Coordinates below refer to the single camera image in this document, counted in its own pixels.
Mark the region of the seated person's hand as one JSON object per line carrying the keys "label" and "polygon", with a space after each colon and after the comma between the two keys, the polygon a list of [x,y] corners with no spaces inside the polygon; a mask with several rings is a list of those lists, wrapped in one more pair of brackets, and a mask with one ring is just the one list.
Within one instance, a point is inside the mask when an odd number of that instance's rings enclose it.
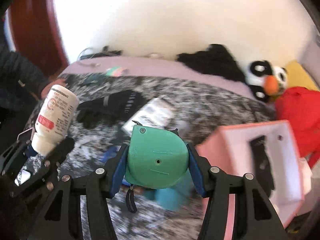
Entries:
{"label": "seated person's hand", "polygon": [[41,99],[45,99],[46,96],[48,95],[49,91],[51,90],[51,88],[54,85],[60,85],[62,87],[66,86],[66,81],[65,79],[57,79],[51,83],[49,83],[48,85],[46,85],[46,87],[44,87],[44,89],[41,91]]}

